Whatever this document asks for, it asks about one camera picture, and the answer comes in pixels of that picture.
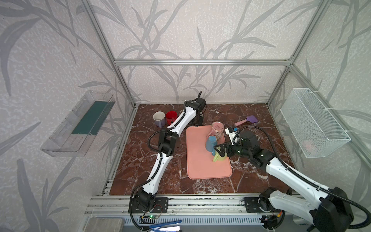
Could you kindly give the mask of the red mug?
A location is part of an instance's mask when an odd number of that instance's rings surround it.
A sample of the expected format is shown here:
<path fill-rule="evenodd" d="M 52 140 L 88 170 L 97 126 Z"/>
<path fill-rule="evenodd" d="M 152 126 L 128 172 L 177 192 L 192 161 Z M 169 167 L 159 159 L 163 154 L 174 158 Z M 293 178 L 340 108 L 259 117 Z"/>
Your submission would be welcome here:
<path fill-rule="evenodd" d="M 165 115 L 167 124 L 170 126 L 172 125 L 176 119 L 178 118 L 178 114 L 175 111 L 169 111 Z"/>

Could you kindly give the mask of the lavender purple mug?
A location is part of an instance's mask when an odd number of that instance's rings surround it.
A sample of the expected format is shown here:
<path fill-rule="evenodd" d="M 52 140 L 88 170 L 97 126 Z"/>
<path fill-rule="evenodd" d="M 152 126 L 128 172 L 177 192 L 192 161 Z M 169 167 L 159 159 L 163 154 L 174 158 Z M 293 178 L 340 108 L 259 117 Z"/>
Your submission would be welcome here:
<path fill-rule="evenodd" d="M 162 111 L 157 111 L 153 115 L 153 120 L 155 122 L 155 125 L 159 128 L 163 128 L 166 125 L 166 115 Z"/>

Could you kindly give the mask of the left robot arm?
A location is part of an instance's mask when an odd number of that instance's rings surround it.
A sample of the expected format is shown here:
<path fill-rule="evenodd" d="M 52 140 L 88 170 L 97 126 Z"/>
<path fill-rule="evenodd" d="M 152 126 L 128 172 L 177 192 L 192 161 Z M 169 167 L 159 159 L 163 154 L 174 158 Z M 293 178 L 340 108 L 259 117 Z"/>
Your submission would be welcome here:
<path fill-rule="evenodd" d="M 182 131 L 191 122 L 203 122 L 206 106 L 205 99 L 200 96 L 193 100 L 185 101 L 183 112 L 180 116 L 166 129 L 161 129 L 148 138 L 147 145 L 150 150 L 157 152 L 157 158 L 146 182 L 136 186 L 131 193 L 129 202 L 130 213 L 148 212 L 155 207 L 159 184 L 175 154 L 175 150 L 180 144 Z"/>

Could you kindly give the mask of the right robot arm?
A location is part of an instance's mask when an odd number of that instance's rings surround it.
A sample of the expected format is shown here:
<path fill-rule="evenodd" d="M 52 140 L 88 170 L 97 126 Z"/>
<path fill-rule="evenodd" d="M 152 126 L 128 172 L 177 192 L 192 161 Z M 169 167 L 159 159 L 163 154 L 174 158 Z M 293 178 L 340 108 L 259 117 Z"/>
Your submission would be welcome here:
<path fill-rule="evenodd" d="M 343 190 L 330 189 L 293 169 L 274 152 L 262 149 L 251 131 L 235 131 L 229 136 L 231 141 L 214 146 L 214 160 L 246 157 L 256 168 L 278 178 L 301 195 L 301 198 L 293 197 L 270 187 L 259 196 L 258 205 L 263 212 L 288 211 L 309 222 L 310 230 L 320 232 L 345 232 L 350 228 L 354 215 Z"/>

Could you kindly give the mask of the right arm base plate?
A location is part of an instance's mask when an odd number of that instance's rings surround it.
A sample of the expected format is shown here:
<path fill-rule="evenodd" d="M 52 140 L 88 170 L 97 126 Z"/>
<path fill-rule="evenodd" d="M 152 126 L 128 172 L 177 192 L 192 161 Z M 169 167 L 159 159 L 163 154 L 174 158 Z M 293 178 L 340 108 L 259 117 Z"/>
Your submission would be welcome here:
<path fill-rule="evenodd" d="M 262 209 L 260 208 L 259 197 L 244 197 L 240 201 L 240 205 L 242 205 L 247 213 L 262 213 Z"/>

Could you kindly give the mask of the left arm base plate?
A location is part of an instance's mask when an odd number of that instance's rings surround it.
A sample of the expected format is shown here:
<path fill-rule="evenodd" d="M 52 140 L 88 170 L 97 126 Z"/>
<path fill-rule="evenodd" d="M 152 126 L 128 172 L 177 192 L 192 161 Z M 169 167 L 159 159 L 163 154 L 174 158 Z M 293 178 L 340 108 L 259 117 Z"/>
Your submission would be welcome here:
<path fill-rule="evenodd" d="M 167 213 L 168 211 L 169 198 L 167 197 L 156 197 L 150 199 L 149 203 L 145 203 L 142 199 L 135 197 L 129 206 L 129 212 L 133 214 L 140 213 Z"/>

